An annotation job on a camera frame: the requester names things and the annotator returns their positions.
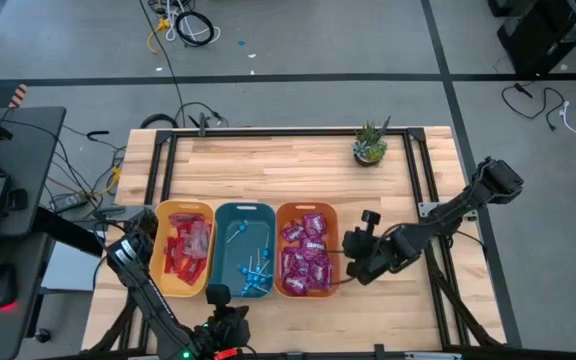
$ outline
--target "blue bin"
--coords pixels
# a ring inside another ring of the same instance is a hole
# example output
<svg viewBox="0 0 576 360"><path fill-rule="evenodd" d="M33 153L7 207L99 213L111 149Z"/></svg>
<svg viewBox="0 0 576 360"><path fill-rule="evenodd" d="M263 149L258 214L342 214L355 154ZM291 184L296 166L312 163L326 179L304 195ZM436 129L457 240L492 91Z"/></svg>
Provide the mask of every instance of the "blue bin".
<svg viewBox="0 0 576 360"><path fill-rule="evenodd" d="M266 204L261 203L228 203L217 209L215 215L217 230L212 260L210 284L228 286L232 297L261 298L273 288L275 273L276 218L275 212ZM227 242L242 224L246 229ZM268 238L269 260L264 260L263 249ZM259 286L268 292L251 289L242 295L246 285L246 275L240 267L248 267L251 262L253 269L257 265L259 251L259 266L262 274L270 275L264 284Z"/></svg>

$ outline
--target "computer mouse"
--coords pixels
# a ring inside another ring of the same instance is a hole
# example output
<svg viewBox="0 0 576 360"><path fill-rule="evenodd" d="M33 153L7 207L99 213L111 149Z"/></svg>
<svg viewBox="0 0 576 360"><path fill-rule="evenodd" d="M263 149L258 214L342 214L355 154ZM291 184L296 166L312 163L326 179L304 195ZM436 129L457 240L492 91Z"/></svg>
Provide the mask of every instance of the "computer mouse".
<svg viewBox="0 0 576 360"><path fill-rule="evenodd" d="M17 271L10 263L0 264L0 308L17 299Z"/></svg>

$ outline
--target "black desk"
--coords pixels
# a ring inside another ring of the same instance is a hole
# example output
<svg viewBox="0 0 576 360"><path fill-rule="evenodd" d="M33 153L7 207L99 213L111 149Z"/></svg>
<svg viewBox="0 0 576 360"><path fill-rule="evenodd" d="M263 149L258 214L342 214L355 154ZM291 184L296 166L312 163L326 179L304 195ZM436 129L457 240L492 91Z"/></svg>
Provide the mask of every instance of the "black desk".
<svg viewBox="0 0 576 360"><path fill-rule="evenodd" d="M0 109L0 118L6 109ZM59 136L66 110L60 107L20 108L6 120L39 126ZM32 336L39 316L41 280L53 239L93 255L101 247L93 235L40 208L39 199L55 151L55 139L41 131L14 123L3 123L13 133L11 141L0 141L0 164L11 177L11 189L28 193L28 207L6 212L0 219L0 263L17 269L18 299L8 311L0 309L0 359L14 358L24 336Z"/></svg>

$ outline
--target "plastic bin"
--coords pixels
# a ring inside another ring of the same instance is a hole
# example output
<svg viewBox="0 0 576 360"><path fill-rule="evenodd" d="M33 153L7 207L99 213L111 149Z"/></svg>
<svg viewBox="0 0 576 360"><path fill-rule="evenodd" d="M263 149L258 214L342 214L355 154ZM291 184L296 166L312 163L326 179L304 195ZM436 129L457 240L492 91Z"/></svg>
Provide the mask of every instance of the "plastic bin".
<svg viewBox="0 0 576 360"><path fill-rule="evenodd" d="M227 242L244 221L247 222L246 229ZM216 222L217 233L210 284L228 286L232 297L261 298L267 295L272 290L272 278L260 285L268 290L268 293L255 289L242 296L246 275L241 273L239 266L248 267L252 256L254 268L257 265L257 250L259 250L260 266L265 265L262 273L274 277L275 212L270 206L261 203L228 203L217 209ZM270 252L267 265L266 260L261 258L266 247L266 239Z"/></svg>
<svg viewBox="0 0 576 360"><path fill-rule="evenodd" d="M280 263L281 251L286 247L296 247L299 246L297 242L289 243L281 235L281 230L287 226L290 226L290 221L295 220L298 223L302 223L302 217L308 214L322 213L326 219L326 226L328 227L328 233L323 236L323 240L326 243L326 248L328 250L339 250L339 225L337 222L337 212L335 209L326 203L315 203L315 202L291 202L283 204L277 210L277 253L275 254L275 261L277 264ZM324 299L334 295L339 289L339 279L340 279L340 254L339 253L328 253L330 258L330 263L332 264L332 279L331 282L335 283L328 290L310 290L306 296L296 296L286 291L283 288L283 282L280 274L277 270L277 276L275 277L275 288L277 291L290 298L298 299Z"/></svg>
<svg viewBox="0 0 576 360"><path fill-rule="evenodd" d="M202 202L168 200L164 201L155 210L159 227L157 228L157 237L153 248L152 258L150 259L150 276L164 296L172 297L191 297L200 293L207 284L208 274L212 264L212 252L215 239L215 214L210 205ZM206 268L199 276L194 285L188 285L177 274L164 273L166 264L166 254L164 248L168 243L169 236L177 236L177 229L170 226L168 217L172 214L201 214L207 223L211 223L210 243L208 246L208 258L206 259Z"/></svg>

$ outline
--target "orange bin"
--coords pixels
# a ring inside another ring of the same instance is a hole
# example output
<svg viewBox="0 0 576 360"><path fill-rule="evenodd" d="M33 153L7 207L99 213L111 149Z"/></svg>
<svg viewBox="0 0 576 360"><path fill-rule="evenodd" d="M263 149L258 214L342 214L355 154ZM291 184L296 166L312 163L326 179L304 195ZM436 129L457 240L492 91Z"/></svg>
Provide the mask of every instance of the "orange bin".
<svg viewBox="0 0 576 360"><path fill-rule="evenodd" d="M290 226L290 221L295 220L298 223L302 223L301 218L304 215L322 213L326 219L326 226L328 227L328 233L323 236L323 241L326 243L326 248L328 250L337 251L339 250L339 225L337 223L337 212L335 209L326 203L318 202L291 202L283 204L277 210L277 251L275 252L275 264L281 264L281 252L286 247L296 247L299 246L297 242L289 243L284 239L281 231ZM340 279L340 254L339 253L328 253L330 258L330 263L332 264L332 279L331 282L336 284L333 285L328 290L310 290L306 296L295 296L290 292L286 291L283 287L283 274L281 274L281 269L276 270L275 276L275 289L279 291L280 294L290 297L290 298L312 298L312 299L323 299L334 295L339 289L339 279Z"/></svg>
<svg viewBox="0 0 576 360"><path fill-rule="evenodd" d="M172 297L191 297L199 294L208 281L212 266L212 251L215 243L215 212L210 205L202 202L168 200L164 201L155 210L159 227L157 228L157 237L153 248L152 258L150 260L150 276L164 296ZM177 229L170 226L169 216L172 214L201 214L207 223L212 224L210 229L210 243L208 245L208 258L206 259L206 268L199 276L194 285L188 285L177 274L164 273L166 265L166 254L164 248L168 243L169 236L177 236Z"/></svg>

